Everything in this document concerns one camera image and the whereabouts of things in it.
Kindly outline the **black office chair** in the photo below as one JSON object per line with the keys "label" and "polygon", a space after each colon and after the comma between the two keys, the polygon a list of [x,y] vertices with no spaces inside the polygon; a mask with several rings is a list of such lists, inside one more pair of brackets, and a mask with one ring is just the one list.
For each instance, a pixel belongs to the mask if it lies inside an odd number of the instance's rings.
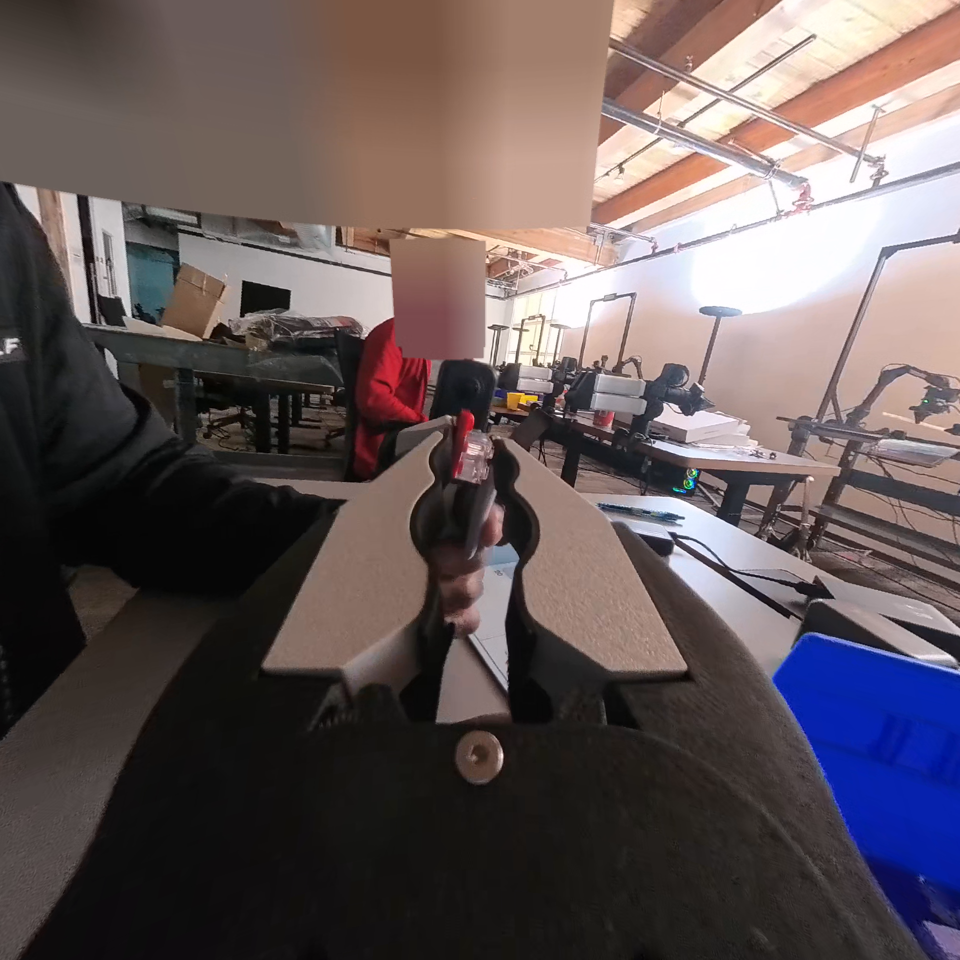
{"label": "black office chair", "polygon": [[356,482],[355,438],[359,419],[356,392],[364,340],[343,329],[334,332],[334,346],[340,366],[343,390],[343,474],[345,482]]}

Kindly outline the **cardboard box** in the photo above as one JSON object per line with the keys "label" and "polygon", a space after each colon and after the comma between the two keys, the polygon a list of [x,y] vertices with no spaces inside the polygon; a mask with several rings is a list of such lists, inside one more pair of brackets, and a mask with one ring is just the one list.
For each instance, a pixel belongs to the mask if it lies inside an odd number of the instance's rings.
{"label": "cardboard box", "polygon": [[199,340],[209,339],[221,322],[227,291],[222,279],[182,263],[162,315],[162,327]]}

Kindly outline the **silver ceiling pipe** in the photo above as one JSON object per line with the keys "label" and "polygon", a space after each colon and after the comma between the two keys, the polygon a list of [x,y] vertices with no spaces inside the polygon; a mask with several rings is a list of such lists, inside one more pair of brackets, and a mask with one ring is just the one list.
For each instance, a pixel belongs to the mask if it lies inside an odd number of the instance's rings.
{"label": "silver ceiling pipe", "polygon": [[709,140],[659,117],[627,109],[610,98],[602,99],[601,115],[726,166],[738,166],[764,181],[776,181],[795,190],[810,186],[806,177],[787,171],[779,162],[764,155]]}

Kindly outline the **blue pen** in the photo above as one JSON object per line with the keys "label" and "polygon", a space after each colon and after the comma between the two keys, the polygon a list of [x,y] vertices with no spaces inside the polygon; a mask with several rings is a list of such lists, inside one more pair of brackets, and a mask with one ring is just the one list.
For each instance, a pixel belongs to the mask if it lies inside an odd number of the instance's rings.
{"label": "blue pen", "polygon": [[685,520],[682,514],[670,510],[656,510],[611,502],[600,502],[597,507],[606,514],[667,524],[679,525]]}

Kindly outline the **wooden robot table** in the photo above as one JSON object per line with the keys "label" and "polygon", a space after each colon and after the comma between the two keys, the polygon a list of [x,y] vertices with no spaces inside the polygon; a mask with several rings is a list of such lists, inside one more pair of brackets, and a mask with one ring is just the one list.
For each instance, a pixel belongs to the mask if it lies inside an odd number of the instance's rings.
{"label": "wooden robot table", "polygon": [[649,464],[656,462],[683,471],[699,471],[725,484],[718,517],[737,526],[752,486],[774,487],[812,481],[831,481],[841,468],[762,447],[709,448],[665,439],[633,440],[593,424],[588,417],[546,413],[544,438],[564,449],[560,478],[574,486],[587,459],[618,474],[655,488]]}

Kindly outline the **black power adapter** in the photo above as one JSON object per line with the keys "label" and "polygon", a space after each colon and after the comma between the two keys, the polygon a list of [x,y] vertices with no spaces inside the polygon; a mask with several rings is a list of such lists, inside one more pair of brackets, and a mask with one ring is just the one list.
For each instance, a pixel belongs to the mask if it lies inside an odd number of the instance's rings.
{"label": "black power adapter", "polygon": [[828,574],[817,576],[813,585],[821,588],[829,599],[887,618],[929,642],[959,641],[958,625],[928,602],[846,582]]}

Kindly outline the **plastic wrapped black bags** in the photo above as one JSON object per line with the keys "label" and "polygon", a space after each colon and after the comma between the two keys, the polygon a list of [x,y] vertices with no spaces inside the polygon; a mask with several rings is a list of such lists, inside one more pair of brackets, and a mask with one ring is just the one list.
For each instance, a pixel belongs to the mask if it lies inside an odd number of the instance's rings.
{"label": "plastic wrapped black bags", "polygon": [[334,347],[338,333],[362,340],[363,325],[347,316],[306,316],[293,310],[263,310],[230,318],[232,335],[258,351],[316,353]]}

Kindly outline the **black monitor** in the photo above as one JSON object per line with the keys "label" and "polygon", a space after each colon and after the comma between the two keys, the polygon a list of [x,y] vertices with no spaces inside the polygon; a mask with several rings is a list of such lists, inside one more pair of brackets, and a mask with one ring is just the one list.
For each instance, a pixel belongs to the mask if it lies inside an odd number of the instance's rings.
{"label": "black monitor", "polygon": [[269,313],[276,314],[290,309],[292,292],[283,287],[244,280],[241,283],[241,297],[238,315]]}

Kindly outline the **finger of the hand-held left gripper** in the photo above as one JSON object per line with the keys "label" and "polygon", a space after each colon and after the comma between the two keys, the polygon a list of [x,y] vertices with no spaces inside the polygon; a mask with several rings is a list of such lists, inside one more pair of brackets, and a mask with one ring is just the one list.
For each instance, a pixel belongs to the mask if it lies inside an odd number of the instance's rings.
{"label": "finger of the hand-held left gripper", "polygon": [[402,428],[395,438],[393,458],[401,459],[433,434],[441,437],[449,435],[453,426],[455,426],[455,417],[437,417]]}

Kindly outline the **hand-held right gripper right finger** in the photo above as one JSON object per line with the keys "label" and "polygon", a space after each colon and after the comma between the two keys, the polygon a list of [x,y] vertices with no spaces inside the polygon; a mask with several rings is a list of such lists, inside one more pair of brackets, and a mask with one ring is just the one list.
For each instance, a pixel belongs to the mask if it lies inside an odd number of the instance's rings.
{"label": "hand-held right gripper right finger", "polygon": [[518,562],[505,619],[507,688],[604,690],[688,665],[616,525],[513,439],[493,457]]}

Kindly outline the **white flat box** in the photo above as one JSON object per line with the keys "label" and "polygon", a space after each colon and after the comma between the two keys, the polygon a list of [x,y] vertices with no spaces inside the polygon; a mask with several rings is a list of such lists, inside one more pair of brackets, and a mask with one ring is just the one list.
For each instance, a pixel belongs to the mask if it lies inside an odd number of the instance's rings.
{"label": "white flat box", "polygon": [[755,445],[750,429],[738,417],[707,411],[685,415],[668,406],[652,421],[650,435],[684,445],[750,447]]}

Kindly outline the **person's left forearm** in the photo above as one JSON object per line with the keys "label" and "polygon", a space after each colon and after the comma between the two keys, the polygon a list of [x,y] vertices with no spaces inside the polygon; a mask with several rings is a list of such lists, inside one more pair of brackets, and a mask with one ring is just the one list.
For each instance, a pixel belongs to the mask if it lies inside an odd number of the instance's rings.
{"label": "person's left forearm", "polygon": [[50,550],[135,587],[237,594],[341,499],[269,486],[185,442],[103,366],[61,374],[43,426]]}

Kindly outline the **blue plastic bin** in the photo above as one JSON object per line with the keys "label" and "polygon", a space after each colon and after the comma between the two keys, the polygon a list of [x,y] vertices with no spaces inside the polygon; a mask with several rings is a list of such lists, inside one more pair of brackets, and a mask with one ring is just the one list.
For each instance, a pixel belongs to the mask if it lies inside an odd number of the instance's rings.
{"label": "blue plastic bin", "polygon": [[874,878],[929,958],[959,957],[959,673],[821,633],[773,677]]}

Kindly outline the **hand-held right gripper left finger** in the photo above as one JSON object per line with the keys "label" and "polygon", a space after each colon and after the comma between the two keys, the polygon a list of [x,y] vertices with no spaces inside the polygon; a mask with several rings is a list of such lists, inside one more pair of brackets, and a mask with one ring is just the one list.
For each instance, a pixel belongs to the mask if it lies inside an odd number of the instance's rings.
{"label": "hand-held right gripper left finger", "polygon": [[431,459],[445,440],[432,431],[377,479],[356,485],[261,663],[266,674],[328,679],[349,694],[368,686],[400,694],[418,676],[429,573],[414,520],[437,484]]}

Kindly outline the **grey metal table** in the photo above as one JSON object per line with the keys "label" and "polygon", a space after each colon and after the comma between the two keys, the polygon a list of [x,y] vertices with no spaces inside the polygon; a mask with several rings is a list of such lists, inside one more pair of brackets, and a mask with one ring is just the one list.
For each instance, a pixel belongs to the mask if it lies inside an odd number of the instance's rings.
{"label": "grey metal table", "polygon": [[102,324],[79,327],[98,350],[114,357],[119,372],[126,366],[143,365],[173,372],[174,430],[191,444],[196,443],[198,432],[198,378],[221,378],[241,389],[262,391],[266,397],[344,387],[339,366],[321,355],[256,351]]}

